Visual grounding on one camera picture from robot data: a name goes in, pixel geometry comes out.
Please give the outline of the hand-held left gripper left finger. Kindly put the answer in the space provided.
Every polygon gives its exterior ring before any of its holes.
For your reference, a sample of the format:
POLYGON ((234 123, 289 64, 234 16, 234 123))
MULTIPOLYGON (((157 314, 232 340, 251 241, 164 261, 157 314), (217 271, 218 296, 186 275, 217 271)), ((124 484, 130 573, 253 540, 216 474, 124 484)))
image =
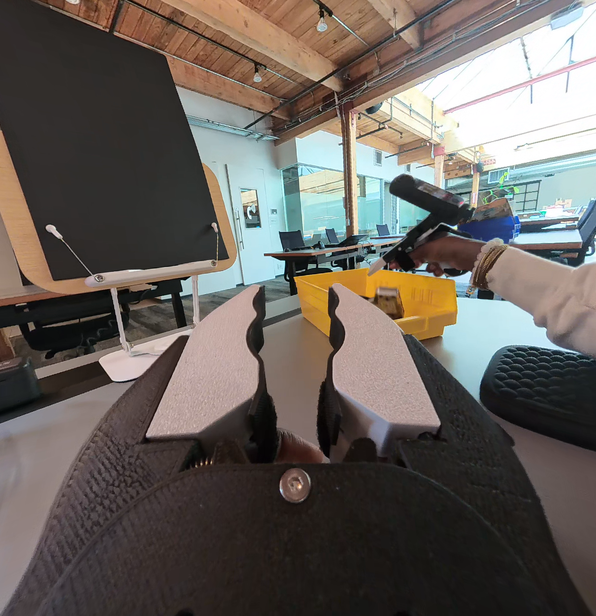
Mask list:
POLYGON ((212 457, 224 440, 249 460, 276 458, 277 416, 263 360, 265 288, 252 285, 193 330, 148 427, 149 441, 194 439, 212 457))

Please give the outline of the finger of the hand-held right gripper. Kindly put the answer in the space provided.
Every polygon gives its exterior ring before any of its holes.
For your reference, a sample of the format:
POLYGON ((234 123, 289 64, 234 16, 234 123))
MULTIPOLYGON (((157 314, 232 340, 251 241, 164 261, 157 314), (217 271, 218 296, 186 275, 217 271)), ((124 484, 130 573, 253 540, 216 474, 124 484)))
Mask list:
POLYGON ((414 260, 413 253, 418 247, 437 239, 445 234, 445 224, 420 224, 411 229, 405 237, 394 244, 382 257, 375 261, 369 268, 368 275, 372 276, 379 271, 389 268, 393 269, 394 264, 397 269, 403 272, 410 272, 417 268, 418 262, 414 260))

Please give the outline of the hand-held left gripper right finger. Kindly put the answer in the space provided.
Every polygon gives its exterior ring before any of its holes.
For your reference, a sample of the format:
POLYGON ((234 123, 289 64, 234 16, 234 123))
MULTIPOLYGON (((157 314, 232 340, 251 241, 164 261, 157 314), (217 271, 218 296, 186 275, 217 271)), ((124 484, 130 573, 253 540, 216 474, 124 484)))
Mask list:
POLYGON ((329 343, 318 400, 318 443, 345 458, 368 440, 375 458, 405 441, 438 440, 441 420, 404 333, 392 319, 340 283, 328 294, 329 343))

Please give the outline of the silver video switch hub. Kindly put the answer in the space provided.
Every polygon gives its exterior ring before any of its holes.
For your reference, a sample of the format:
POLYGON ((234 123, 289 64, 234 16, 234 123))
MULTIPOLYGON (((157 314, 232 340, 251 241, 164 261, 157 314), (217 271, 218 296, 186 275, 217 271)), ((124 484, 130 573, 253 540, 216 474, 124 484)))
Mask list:
POLYGON ((403 319, 405 316, 401 294, 397 287, 377 287, 371 303, 393 320, 403 319))

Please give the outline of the yellow plastic bin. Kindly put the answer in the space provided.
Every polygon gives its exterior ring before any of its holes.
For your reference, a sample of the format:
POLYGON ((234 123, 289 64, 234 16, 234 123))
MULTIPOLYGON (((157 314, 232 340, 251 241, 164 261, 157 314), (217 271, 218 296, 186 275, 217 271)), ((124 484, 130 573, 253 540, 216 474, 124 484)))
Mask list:
POLYGON ((373 297, 379 287, 397 288, 404 318, 396 323, 420 341, 443 335, 444 328, 457 321, 456 282, 449 278, 385 269, 368 275, 366 268, 298 277, 295 284, 302 315, 325 335, 331 325, 328 290, 335 283, 364 297, 373 297))

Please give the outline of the person's right forearm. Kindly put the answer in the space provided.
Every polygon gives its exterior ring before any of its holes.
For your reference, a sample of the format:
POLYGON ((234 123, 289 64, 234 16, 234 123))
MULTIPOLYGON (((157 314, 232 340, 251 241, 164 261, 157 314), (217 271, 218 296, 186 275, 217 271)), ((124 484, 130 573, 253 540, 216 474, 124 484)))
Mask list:
POLYGON ((570 267, 507 248, 487 282, 532 315, 551 342, 596 359, 596 262, 570 267))

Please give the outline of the wooden office desk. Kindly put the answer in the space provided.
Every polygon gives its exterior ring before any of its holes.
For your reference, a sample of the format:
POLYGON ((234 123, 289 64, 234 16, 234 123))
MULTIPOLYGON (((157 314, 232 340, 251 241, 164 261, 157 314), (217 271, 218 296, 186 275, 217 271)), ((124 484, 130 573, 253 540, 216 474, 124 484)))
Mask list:
POLYGON ((510 246, 544 259, 560 261, 571 266, 584 262, 583 241, 578 230, 551 230, 519 234, 510 246))
POLYGON ((353 244, 322 245, 321 248, 302 246, 293 249, 265 252, 265 258, 276 259, 285 264, 284 278, 289 284, 290 295, 297 295, 297 278, 303 275, 326 273, 334 262, 345 259, 347 268, 356 268, 357 258, 369 254, 379 255, 384 249, 391 247, 395 242, 403 239, 405 234, 390 236, 365 237, 353 244))

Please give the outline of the grey desk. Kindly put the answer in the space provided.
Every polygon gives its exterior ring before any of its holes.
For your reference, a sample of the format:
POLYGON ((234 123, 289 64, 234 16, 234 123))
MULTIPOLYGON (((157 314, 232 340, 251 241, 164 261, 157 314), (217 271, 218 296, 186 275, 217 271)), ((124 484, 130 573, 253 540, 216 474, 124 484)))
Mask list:
MULTIPOLYGON (((555 349, 532 317, 504 301, 458 300, 457 323, 424 346, 479 397, 495 351, 513 344, 555 349)), ((331 346, 300 315, 264 330, 262 357, 278 425, 316 443, 316 405, 331 346)), ((23 575, 65 473, 128 382, 73 391, 79 395, 0 423, 0 614, 23 575)), ((558 551, 596 615, 596 452, 495 418, 515 442, 548 517, 558 551)))

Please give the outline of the person's right hand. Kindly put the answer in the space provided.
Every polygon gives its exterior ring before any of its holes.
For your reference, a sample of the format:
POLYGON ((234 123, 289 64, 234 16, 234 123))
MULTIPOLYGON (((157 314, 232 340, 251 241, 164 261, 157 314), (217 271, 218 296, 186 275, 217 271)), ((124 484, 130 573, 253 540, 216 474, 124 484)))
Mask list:
POLYGON ((416 268, 426 266, 435 277, 445 274, 445 269, 471 272, 484 242, 446 234, 426 242, 409 253, 416 268))

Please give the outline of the person's left hand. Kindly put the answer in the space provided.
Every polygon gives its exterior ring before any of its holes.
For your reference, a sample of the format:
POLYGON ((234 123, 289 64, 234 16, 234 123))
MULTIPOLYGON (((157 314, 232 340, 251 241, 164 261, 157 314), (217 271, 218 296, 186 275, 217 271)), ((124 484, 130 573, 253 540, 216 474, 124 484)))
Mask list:
POLYGON ((275 463, 279 464, 322 464, 329 459, 312 443, 302 439, 293 432, 278 430, 279 446, 275 463))

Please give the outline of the green plant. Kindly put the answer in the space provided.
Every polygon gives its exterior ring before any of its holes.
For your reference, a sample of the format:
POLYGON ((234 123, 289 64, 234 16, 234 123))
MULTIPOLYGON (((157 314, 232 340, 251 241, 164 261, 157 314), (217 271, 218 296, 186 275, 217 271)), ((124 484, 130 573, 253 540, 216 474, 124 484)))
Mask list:
POLYGON ((488 186, 480 192, 478 197, 479 204, 489 204, 499 198, 515 199, 519 193, 519 188, 515 185, 507 185, 509 179, 509 169, 501 169, 491 171, 488 174, 488 180, 494 179, 494 183, 489 183, 488 186))

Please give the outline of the blue plastic bin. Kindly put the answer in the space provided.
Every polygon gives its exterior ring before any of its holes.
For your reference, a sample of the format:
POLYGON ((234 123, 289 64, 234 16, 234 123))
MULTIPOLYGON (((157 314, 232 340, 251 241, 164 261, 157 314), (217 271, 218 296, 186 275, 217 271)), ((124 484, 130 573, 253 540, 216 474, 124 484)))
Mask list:
POLYGON ((517 216, 506 216, 485 220, 471 220, 459 224, 457 230, 471 236, 475 240, 489 242, 496 238, 509 244, 520 233, 521 225, 517 216))

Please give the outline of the black wrist rest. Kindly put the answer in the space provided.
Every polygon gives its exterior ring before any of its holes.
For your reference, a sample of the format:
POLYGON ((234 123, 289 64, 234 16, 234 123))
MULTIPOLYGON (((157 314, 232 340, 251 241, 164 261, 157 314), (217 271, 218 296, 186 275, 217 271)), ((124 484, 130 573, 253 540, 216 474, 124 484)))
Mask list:
POLYGON ((596 451, 596 360, 587 355, 502 347, 486 367, 479 396, 509 423, 596 451))

